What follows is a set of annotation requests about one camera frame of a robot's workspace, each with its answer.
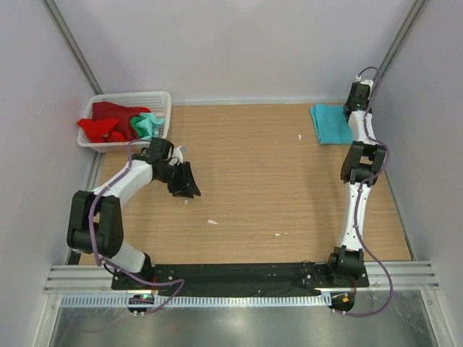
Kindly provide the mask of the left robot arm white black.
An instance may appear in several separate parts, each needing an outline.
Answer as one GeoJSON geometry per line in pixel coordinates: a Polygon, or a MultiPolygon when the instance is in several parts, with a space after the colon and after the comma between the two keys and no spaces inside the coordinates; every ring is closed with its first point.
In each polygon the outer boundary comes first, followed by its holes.
{"type": "Polygon", "coordinates": [[[150,257],[124,239],[123,207],[153,181],[164,183],[174,197],[201,195],[182,146],[157,137],[144,143],[140,152],[127,153],[127,162],[107,182],[74,194],[67,232],[70,248],[93,255],[97,265],[124,273],[139,289],[152,283],[153,268],[150,257]]]}

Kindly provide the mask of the blue t shirt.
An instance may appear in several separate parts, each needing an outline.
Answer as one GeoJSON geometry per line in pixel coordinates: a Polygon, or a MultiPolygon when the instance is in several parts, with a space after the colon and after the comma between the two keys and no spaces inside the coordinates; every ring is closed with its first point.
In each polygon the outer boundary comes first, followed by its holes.
{"type": "Polygon", "coordinates": [[[343,106],[315,104],[310,107],[315,136],[320,145],[351,145],[353,134],[343,106]]]}

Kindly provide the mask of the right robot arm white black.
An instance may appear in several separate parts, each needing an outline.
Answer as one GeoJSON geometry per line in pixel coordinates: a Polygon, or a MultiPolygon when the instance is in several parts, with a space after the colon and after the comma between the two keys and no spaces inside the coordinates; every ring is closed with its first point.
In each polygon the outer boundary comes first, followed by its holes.
{"type": "Polygon", "coordinates": [[[374,81],[357,75],[343,109],[353,142],[341,167],[341,180],[347,188],[344,222],[326,268],[327,280],[334,286],[348,286],[365,277],[362,235],[366,207],[387,155],[385,145],[377,141],[373,131],[373,86],[374,81]]]}

